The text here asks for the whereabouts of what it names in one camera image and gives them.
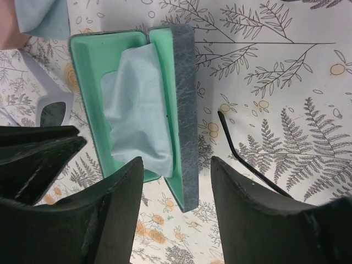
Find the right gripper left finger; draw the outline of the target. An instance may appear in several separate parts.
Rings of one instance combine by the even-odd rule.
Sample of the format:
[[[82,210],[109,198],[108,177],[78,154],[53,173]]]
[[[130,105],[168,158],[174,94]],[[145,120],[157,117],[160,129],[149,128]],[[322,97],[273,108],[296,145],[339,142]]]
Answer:
[[[143,181],[136,157],[53,205],[1,199],[1,263],[129,263]]]

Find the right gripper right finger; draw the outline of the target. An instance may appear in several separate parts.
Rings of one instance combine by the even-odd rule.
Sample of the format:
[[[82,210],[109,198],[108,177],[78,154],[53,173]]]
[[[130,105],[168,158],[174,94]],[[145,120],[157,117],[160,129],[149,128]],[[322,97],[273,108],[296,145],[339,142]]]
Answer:
[[[351,198],[302,203],[215,156],[211,184],[225,263],[351,263]]]

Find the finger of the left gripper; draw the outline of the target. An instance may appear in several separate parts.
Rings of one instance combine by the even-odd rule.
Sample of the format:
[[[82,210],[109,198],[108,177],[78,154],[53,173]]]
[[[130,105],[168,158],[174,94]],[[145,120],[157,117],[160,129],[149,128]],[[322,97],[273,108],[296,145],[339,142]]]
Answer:
[[[1,198],[36,204],[85,145],[71,136],[1,147]]]
[[[77,136],[79,130],[74,126],[1,126],[1,147],[41,142]]]

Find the pink glasses case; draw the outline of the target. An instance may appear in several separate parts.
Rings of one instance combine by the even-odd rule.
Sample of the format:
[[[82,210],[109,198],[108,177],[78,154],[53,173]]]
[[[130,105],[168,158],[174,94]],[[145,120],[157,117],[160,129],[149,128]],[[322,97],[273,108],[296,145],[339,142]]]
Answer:
[[[14,1],[1,0],[0,11],[1,50],[23,48],[30,36],[19,30]]]

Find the blue-grey glasses case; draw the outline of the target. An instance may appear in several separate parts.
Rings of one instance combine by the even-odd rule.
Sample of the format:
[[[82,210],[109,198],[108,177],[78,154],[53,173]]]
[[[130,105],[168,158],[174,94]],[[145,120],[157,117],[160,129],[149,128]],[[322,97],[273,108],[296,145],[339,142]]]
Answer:
[[[199,201],[195,36],[185,24],[73,35],[69,51],[104,177],[141,157],[179,208]]]

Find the blue cleaning cloth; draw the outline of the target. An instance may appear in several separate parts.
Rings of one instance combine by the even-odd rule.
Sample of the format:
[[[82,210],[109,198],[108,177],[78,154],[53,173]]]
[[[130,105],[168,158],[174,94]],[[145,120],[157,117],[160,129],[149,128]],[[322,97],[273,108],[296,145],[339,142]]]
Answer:
[[[101,89],[111,156],[121,162],[140,156],[146,170],[171,177],[173,149],[155,45],[125,50],[118,70],[101,78]]]

